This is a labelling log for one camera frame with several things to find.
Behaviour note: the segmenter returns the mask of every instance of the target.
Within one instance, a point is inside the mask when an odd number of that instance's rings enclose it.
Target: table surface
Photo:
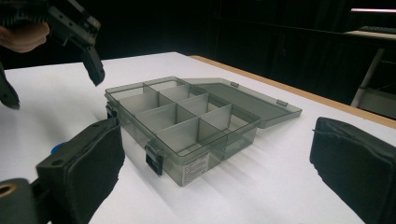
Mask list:
[[[106,79],[98,87],[82,63],[6,71],[21,109],[0,105],[0,180],[34,181],[35,166],[54,146],[106,118],[104,94],[112,87],[169,76],[223,77],[296,105],[303,113],[258,130],[251,146],[185,187],[167,174],[155,175],[144,150],[122,130],[127,158],[119,182],[91,223],[362,223],[309,162],[312,129],[318,117],[339,119],[396,146],[391,120],[367,118],[351,106],[200,57],[169,52],[103,64]]]

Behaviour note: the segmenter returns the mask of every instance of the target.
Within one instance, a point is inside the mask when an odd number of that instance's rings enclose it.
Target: black padded block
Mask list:
[[[366,223],[396,223],[396,147],[339,120],[317,120],[310,161]]]
[[[120,123],[106,119],[60,146],[36,169],[41,187],[51,192],[71,223],[88,223],[116,185],[124,158]]]

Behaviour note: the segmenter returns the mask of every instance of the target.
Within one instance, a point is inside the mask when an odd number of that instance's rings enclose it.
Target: gray plastic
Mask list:
[[[109,114],[180,186],[252,144],[258,127],[301,109],[221,78],[165,77],[107,89]]]

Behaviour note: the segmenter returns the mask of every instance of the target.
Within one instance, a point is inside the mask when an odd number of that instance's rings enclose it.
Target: dark background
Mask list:
[[[78,0],[102,23],[96,49],[101,59],[177,51],[200,55],[259,76],[350,104],[377,47],[326,38],[273,34],[219,19],[270,23],[343,33],[364,25],[396,27],[396,16],[350,13],[350,0]],[[396,81],[395,49],[386,51],[372,86]],[[73,44],[50,38],[37,49],[0,48],[6,69],[80,62]],[[396,85],[385,88],[395,92]]]
[[[396,1],[394,0],[353,0],[352,6],[355,8],[380,8],[395,9]]]

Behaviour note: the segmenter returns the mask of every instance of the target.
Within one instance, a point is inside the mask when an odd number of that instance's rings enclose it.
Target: robotic arm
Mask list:
[[[50,37],[64,46],[78,46],[81,60],[94,85],[105,79],[105,70],[94,47],[101,23],[75,0],[0,0],[0,25],[15,27],[24,22],[47,22]],[[0,101],[19,108],[18,94],[7,81],[0,63]]]

